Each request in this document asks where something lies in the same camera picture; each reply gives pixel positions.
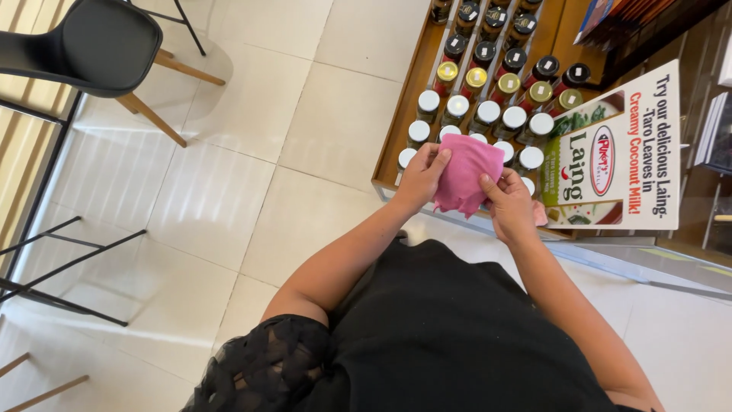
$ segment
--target person's right hand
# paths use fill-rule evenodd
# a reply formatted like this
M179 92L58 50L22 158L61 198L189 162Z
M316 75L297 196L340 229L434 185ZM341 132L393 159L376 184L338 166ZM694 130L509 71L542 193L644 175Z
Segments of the person's right hand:
M490 217L501 242L511 247L539 237L534 224L531 194L515 170L504 167L498 182L493 182L487 174L481 174L478 184L493 202Z

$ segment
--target wooden stool leg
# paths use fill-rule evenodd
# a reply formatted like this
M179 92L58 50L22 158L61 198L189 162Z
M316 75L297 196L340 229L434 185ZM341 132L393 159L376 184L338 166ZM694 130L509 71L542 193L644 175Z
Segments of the wooden stool leg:
M129 110L132 114L140 113L136 108L130 106L130 104L124 98L117 98L119 104L123 105L125 109Z
M173 128L168 126L168 123L165 122L165 120L160 119L160 117L155 114L154 111L152 111L151 108L149 108L145 103L142 103L142 100L140 100L137 96L135 96L134 93L130 93L127 95L124 95L120 98L117 98L117 100L124 101L122 105L127 107L127 105L132 106L134 109L138 110L140 113L142 113L143 116L147 117L152 124L156 125L160 130L165 132L168 136L171 137L171 139L175 140L177 144L180 144L182 147L186 147L187 144L185 140L176 133Z
M216 84L217 86L223 86L226 84L224 80L221 80L218 77L211 76L208 73L204 73L200 70L196 70L191 66L184 65L181 62L176 62L175 60L167 57L165 54L157 52L157 55L155 56L155 63L165 66L167 68L177 70L180 73L185 73L189 76L193 76L195 78L199 78L203 81L208 81L209 83Z
M172 58L175 57L170 51L163 50L161 48L157 49L157 52L160 53L160 54L162 54L165 57L168 57L169 59L172 59Z
M84 376L82 376L80 378L76 378L76 379L72 380L69 383L65 383L65 384L59 386L56 389L51 389L50 391L48 391L48 392L46 392L46 393L44 393L42 395L38 395L38 396L36 396L35 398L33 398L33 399L29 400L29 401L23 402L23 403L21 403L18 406L15 406L13 408L10 408L10 409L6 410L5 412L20 412L20 411L22 411L24 409L28 409L31 406L33 406L33 405L35 405L37 403L43 402L44 400L46 400L46 399L48 399L50 397L56 396L57 394L60 394L61 392L65 391L65 390L67 390L69 388L73 388L74 386L77 386L79 383L82 383L82 382L84 382L86 380L89 380L89 375L84 375Z
M5 375L6 373L8 373L11 370L13 370L17 365L22 364L24 361L27 361L28 358L30 358L30 357L31 357L30 352L25 352L23 355L18 356L18 358L15 359L14 361L12 361L9 364L7 364L7 365L3 366L2 368L0 368L0 378L3 375Z

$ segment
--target white jar lid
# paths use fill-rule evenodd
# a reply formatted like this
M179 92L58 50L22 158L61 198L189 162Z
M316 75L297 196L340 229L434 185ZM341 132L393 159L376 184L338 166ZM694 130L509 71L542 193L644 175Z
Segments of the white jar lid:
M460 131L460 128L458 126L453 125L447 125L440 130L440 134L438 135L437 142L441 142L442 138L445 137L448 133L454 133L454 134L463 134L463 132Z
M409 138L414 141L427 141L430 137L430 125L424 120L417 120L409 125Z
M486 139L485 136L483 136L480 133L473 133L470 135L470 137L472 137L473 139L476 139L476 140L480 140L485 144L488 144L488 139Z
M414 157L414 155L416 155L416 153L417 151L415 149L410 149L409 147L402 150L402 152L399 153L399 166L402 169L406 169L409 161Z
M517 129L526 123L526 111L521 107L513 106L504 111L504 124L511 129Z
M447 101L447 111L455 117L464 116L465 113L468 113L469 107L470 103L463 95L452 96L450 100Z
M526 185L527 189L529 190L529 196L533 196L534 192L537 189L537 186L528 177L522 177L521 180L523 180L523 184Z
M544 136L554 129L554 119L546 113L535 114L529 120L529 129L538 136Z
M424 111L435 110L437 106L440 106L440 95L438 95L434 90L425 90L421 95L419 95L417 104Z
M504 163L513 158L513 146L508 141L497 141L493 147L504 151Z
M518 161L529 170L536 169L544 163L544 152L538 147L527 147L521 150Z
M486 123L495 122L501 116L501 107L492 100L486 100L478 106L478 118Z

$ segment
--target jar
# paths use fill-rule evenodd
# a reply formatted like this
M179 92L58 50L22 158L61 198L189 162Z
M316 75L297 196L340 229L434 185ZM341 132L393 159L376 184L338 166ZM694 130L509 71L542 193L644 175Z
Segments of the jar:
M518 76L513 73L506 73L498 80L493 90L488 95L488 100L496 102L499 106L508 103L511 96L521 87Z
M519 106L531 113L535 108L547 103L551 99L551 85L546 81L538 81L526 90L513 105Z
M538 147L529 146L516 152L516 160L511 167L523 176L541 167L542 163L544 163L544 152Z
M565 111L572 110L573 108L584 103L582 93L577 89L564 90L558 98L554 99L553 102L549 103L543 111L549 114L549 116L557 117Z
M578 89L590 79L590 68L584 63L575 63L562 73L551 85L554 89L554 97L559 96L564 90Z
M440 95L434 90L425 90L417 99L417 120L433 124L437 120Z
M480 42L475 46L475 52L473 52L473 59L470 61L469 69L480 67L483 70L488 71L490 63L493 62L493 58L496 57L496 44L493 42Z
M473 133L470 135L470 137L476 139L477 141L482 141L483 143L488 144L488 139L486 139L485 136L480 133Z
M452 8L452 0L432 0L432 11L430 11L430 20L434 24L445 24L450 17L450 9Z
M478 21L480 14L480 6L472 1L463 1L460 9L457 11L457 20L455 21L455 33L463 37L470 38L473 34L475 22Z
M534 197L534 192L537 191L537 186L534 184L534 181L529 179L528 177L522 177L521 181L524 185L526 185L526 188L529 190L529 196Z
M487 100L478 105L478 109L470 119L468 129L470 133L481 133L485 134L490 128L490 125L501 116L501 107L493 101Z
M543 0L519 0L516 6L516 15L536 14Z
M516 141L526 146L533 146L546 137L554 129L554 119L546 113L537 113L529 119L528 127L516 136Z
M537 18L534 15L519 15L514 19L508 35L504 39L503 49L522 48L537 29Z
M500 122L493 123L491 133L501 140L510 140L526 123L526 112L521 107L509 107L504 111Z
M423 120L415 120L409 125L407 147L419 149L430 138L430 125Z
M458 126L453 125L447 125L440 130L440 133L437 135L437 142L442 143L442 138L445 137L446 134L463 134L463 132L460 130Z
M504 166L511 167L511 163L513 162L513 145L508 141L501 140L494 143L493 147L504 151Z
M399 153L399 160L397 161L397 170L404 172L404 169L409 165L409 161L416 155L417 151L407 147Z
M506 52L501 66L496 70L493 80L498 80L506 73L518 74L526 64L526 52L521 48L512 48Z
M442 48L442 61L460 63L465 53L465 47L468 45L468 39L459 34L453 34L445 40L445 46Z
M480 26L481 41L495 42L508 19L508 12L503 7L491 7L485 12L483 24Z
M549 81L559 70L559 60L554 56L544 56L531 68L531 72L523 78L521 86L528 89L538 81Z
M465 96L457 95L452 96L447 101L445 111L442 113L442 120L440 124L443 126L454 125L459 126L460 123L465 119L465 113L468 112L470 102Z
M483 90L485 82L488 81L488 73L480 67L475 67L468 70L465 74L465 81L463 82L463 88L460 90L460 94L465 96L468 101L475 101L480 95L480 91Z
M437 75L432 89L443 98L452 91L452 85L458 77L458 66L454 62L440 63L437 67Z

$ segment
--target person's left hand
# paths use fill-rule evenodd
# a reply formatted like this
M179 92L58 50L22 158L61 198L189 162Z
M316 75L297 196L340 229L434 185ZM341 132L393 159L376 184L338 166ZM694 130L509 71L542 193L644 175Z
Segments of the person's left hand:
M412 214L417 214L432 200L437 191L437 182L452 156L450 149L438 154L439 148L439 144L425 143L417 150L402 173L399 189L392 202L400 203Z

